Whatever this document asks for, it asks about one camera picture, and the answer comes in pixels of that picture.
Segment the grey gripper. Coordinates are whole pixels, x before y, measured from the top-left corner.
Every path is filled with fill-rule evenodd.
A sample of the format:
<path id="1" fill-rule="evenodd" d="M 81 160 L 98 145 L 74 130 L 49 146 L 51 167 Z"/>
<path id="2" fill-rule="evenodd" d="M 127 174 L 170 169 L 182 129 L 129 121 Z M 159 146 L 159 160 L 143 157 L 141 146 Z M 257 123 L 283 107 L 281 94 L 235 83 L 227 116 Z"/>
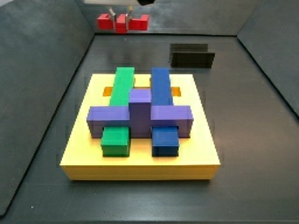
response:
<path id="1" fill-rule="evenodd" d="M 99 5 L 122 5 L 127 7 L 126 19 L 130 20 L 133 17 L 134 6 L 146 6 L 154 4 L 155 0 L 83 0 L 85 4 L 99 4 Z M 117 13 L 114 9 L 109 8 L 109 13 L 113 21 L 117 21 Z"/>

